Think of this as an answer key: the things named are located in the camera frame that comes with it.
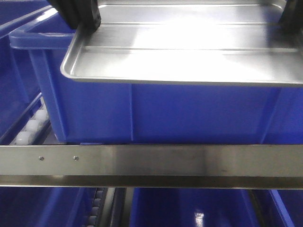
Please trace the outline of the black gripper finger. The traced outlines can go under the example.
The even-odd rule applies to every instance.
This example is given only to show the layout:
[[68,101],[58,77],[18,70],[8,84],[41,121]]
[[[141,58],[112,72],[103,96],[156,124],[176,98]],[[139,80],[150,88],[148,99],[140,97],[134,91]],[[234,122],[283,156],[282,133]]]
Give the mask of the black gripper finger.
[[101,24],[97,0],[48,0],[71,29],[82,25],[87,31],[95,32]]

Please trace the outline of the black arm gripper finger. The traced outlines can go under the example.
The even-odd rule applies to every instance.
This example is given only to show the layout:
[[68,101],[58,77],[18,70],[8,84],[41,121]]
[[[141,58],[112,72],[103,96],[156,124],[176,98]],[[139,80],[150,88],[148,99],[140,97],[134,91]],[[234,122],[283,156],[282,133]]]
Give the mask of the black arm gripper finger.
[[303,27],[303,0],[287,0],[279,25],[285,33],[297,33]]

